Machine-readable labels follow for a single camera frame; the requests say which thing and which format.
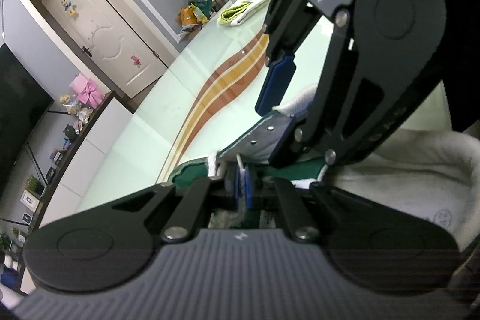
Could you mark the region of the cardboard boxes and bags pile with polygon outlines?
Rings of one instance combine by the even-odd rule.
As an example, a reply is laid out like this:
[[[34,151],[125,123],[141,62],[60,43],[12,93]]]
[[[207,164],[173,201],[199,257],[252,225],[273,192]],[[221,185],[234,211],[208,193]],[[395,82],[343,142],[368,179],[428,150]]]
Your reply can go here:
[[[191,32],[207,23],[212,11],[212,0],[193,0],[188,6],[180,9],[176,21],[180,24],[182,32]]]

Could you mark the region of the yellow white folded cloth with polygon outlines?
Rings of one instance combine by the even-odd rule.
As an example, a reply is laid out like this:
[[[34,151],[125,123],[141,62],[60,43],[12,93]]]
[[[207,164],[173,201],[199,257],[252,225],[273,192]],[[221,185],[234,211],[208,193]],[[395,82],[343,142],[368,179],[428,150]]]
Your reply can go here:
[[[267,6],[269,1],[270,0],[237,0],[232,6],[219,14],[216,23],[220,27],[237,27]]]

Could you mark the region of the white TV cabinet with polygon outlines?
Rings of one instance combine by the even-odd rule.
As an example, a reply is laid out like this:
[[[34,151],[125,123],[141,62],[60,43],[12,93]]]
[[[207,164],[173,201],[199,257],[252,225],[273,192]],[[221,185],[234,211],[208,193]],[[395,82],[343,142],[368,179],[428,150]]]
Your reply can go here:
[[[100,166],[132,117],[133,112],[118,93],[106,95],[59,163],[32,217],[30,235],[77,212]]]

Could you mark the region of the white framed photo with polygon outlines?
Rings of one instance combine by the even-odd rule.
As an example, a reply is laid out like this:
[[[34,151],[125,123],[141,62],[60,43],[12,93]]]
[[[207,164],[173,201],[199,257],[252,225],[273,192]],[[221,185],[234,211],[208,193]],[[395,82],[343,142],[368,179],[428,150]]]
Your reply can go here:
[[[26,189],[24,189],[21,195],[20,202],[33,213],[36,212],[38,205],[40,204],[40,200]]]

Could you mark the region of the potted plant in white pot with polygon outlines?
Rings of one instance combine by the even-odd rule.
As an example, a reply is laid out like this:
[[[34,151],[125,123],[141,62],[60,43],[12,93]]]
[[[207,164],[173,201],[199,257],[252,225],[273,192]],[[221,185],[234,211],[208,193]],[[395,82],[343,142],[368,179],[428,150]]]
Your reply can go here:
[[[0,247],[1,247],[1,264],[4,268],[18,271],[18,248],[14,241],[5,234],[0,235]]]

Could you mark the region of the black wall television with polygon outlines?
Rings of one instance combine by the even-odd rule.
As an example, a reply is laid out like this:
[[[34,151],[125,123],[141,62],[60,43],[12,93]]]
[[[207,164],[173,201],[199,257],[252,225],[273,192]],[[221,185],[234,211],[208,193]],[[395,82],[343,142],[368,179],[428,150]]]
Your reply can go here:
[[[1,45],[0,78],[0,163],[1,190],[4,190],[20,153],[53,98],[6,44]]]

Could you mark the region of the white interior door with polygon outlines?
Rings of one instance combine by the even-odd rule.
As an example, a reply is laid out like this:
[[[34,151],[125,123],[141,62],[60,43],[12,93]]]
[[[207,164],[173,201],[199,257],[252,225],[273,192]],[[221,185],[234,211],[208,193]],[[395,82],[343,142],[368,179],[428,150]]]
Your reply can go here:
[[[167,70],[107,0],[42,0],[42,4],[129,97],[135,97]]]

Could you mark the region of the small green plant black pot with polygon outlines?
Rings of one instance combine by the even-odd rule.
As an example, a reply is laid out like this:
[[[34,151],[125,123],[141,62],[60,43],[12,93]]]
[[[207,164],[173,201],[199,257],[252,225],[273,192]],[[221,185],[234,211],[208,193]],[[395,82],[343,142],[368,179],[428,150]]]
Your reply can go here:
[[[30,175],[26,179],[25,190],[28,191],[29,193],[32,193],[35,196],[41,197],[45,190],[45,186],[35,176]]]

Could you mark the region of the flower bouquet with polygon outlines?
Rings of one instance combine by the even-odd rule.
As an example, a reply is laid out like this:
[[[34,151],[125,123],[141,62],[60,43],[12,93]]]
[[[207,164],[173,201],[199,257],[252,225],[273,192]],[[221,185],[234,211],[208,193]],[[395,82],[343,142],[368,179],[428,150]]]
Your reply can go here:
[[[63,95],[59,102],[70,115],[76,116],[83,124],[89,123],[94,110],[83,104],[76,95]]]

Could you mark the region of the white shoelace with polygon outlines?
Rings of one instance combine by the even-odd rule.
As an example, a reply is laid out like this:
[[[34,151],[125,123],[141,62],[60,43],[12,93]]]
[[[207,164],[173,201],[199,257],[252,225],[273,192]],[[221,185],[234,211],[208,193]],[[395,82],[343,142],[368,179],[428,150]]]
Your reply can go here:
[[[208,156],[208,177],[222,179],[227,200],[235,201],[233,210],[220,208],[210,217],[209,228],[236,229],[240,228],[247,216],[247,165],[241,154],[236,154],[235,160],[227,162],[220,160],[218,153]]]

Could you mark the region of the green canvas sneaker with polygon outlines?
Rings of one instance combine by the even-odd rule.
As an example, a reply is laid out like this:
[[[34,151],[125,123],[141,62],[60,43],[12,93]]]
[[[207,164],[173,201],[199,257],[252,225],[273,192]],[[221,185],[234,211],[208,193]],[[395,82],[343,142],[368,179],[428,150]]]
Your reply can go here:
[[[221,153],[263,124],[254,111],[254,83],[214,114],[193,140],[171,179],[212,172]],[[479,238],[479,139],[451,127],[447,96],[438,85],[419,108],[365,160],[325,168],[303,157],[281,172],[306,188],[314,179],[371,201],[424,218],[448,230],[465,251]]]

